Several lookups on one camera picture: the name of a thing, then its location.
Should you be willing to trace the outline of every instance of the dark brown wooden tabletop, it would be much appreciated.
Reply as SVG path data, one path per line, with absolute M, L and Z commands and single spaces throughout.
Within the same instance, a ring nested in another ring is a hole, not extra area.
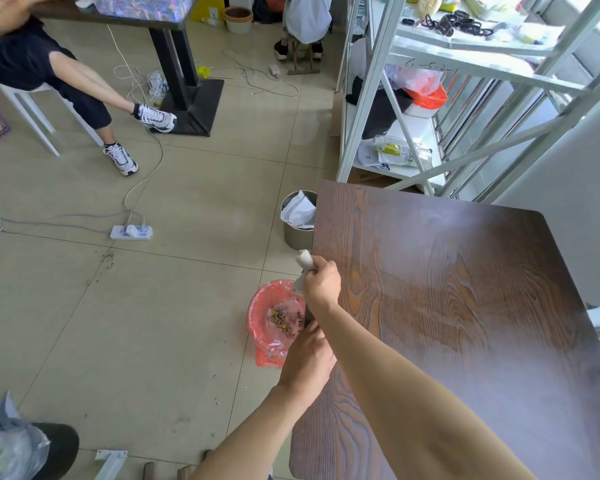
M 180 23 L 157 22 L 155 20 L 139 20 L 136 18 L 122 18 L 120 16 L 103 15 L 95 6 L 86 9 L 78 8 L 76 0 L 53 0 L 34 5 L 31 14 L 39 18 L 57 18 L 59 20 L 72 20 L 76 22 L 110 23 L 112 25 L 131 25 L 158 30 L 181 30 L 187 22 L 189 15 Z
M 336 261 L 341 306 L 540 480 L 600 480 L 600 343 L 542 215 L 324 181 L 313 253 Z M 395 478 L 338 366 L 293 430 L 289 466 L 304 480 Z

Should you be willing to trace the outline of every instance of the foot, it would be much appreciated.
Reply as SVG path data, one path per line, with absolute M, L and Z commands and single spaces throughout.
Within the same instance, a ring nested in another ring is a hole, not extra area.
M 138 106 L 136 119 L 142 121 L 142 124 L 147 128 L 160 131 L 160 133 L 168 133 L 176 126 L 178 119 L 175 114 L 165 111 L 159 111 L 146 104 Z
M 119 143 L 106 145 L 104 147 L 104 154 L 113 160 L 120 173 L 125 177 L 133 175 L 139 169 L 136 161 L 131 158 L 131 155 Z
M 312 43 L 311 51 L 313 53 L 313 59 L 316 61 L 322 60 L 322 42 Z
M 273 46 L 273 51 L 276 53 L 276 57 L 279 61 L 286 61 L 289 55 L 289 46 L 282 45 L 282 40 L 276 42 Z

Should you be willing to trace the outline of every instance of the metal trash can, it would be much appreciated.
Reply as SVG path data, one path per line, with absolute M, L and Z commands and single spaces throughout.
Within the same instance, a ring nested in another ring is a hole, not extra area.
M 285 209 L 291 199 L 298 195 L 299 192 L 300 190 L 290 193 L 285 197 L 280 205 L 280 212 Z M 302 192 L 309 199 L 309 202 L 316 205 L 316 202 L 318 202 L 318 194 L 316 192 L 311 192 L 311 190 L 303 190 Z M 282 221 L 282 225 L 285 228 L 285 242 L 291 249 L 295 249 L 296 251 L 303 249 L 311 251 L 313 246 L 313 229 L 300 229 L 284 221 Z

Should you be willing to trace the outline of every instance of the red plastic bag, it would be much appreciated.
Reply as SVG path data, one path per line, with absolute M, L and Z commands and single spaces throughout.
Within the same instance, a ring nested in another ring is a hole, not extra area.
M 289 347 L 304 328 L 304 298 L 291 291 L 291 280 L 260 287 L 247 309 L 247 331 L 256 342 L 256 364 L 282 368 Z

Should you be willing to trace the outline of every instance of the stool leg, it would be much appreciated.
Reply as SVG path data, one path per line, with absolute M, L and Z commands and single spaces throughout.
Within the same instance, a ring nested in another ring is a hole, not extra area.
M 69 108 L 69 111 L 71 111 L 72 115 L 75 116 L 75 119 L 78 120 L 78 122 L 82 125 L 82 127 L 85 129 L 85 131 L 87 131 L 88 135 L 91 136 L 93 138 L 93 140 L 96 142 L 96 144 L 98 146 L 104 146 L 104 142 L 100 139 L 100 136 L 98 136 L 96 131 L 94 131 L 94 129 L 91 128 L 87 124 L 87 122 L 82 119 L 80 114 L 78 114 L 76 112 L 76 110 L 73 108 L 73 104 L 71 103 L 71 101 L 67 101 L 66 99 L 64 99 L 64 97 L 62 97 L 62 95 L 60 93 L 58 93 L 58 96 L 60 96 L 60 99 L 62 99 L 65 106 L 67 106 Z
M 31 112 L 36 115 L 36 118 L 42 123 L 42 126 L 44 126 L 49 133 L 55 133 L 56 129 L 51 126 L 51 123 L 49 123 L 47 117 L 44 115 L 44 113 L 42 113 L 42 111 L 40 111 L 40 108 L 33 101 L 33 99 L 31 99 L 31 96 L 27 93 L 20 93 L 20 97 L 22 97 L 22 101 L 29 107 Z
M 51 153 L 53 153 L 56 157 L 59 157 L 60 153 L 58 153 L 58 151 L 56 150 L 56 147 L 53 144 L 51 144 L 51 142 L 49 141 L 49 138 L 47 138 L 47 135 L 45 135 L 44 132 L 39 128 L 39 126 L 36 124 L 35 120 L 31 117 L 31 115 L 27 112 L 25 107 L 22 105 L 22 103 L 20 102 L 20 100 L 18 99 L 16 94 L 12 91 L 8 91 L 5 89 L 2 90 L 2 93 L 7 97 L 7 99 L 9 101 L 11 101 L 11 104 L 13 104 L 15 106 L 15 108 L 18 110 L 20 115 L 22 115 L 22 117 L 26 120 L 26 122 L 28 122 L 29 126 L 31 126 L 33 131 L 35 131 L 38 134 L 39 138 L 42 140 L 42 142 L 45 144 L 45 146 L 49 149 L 49 151 L 51 151 Z

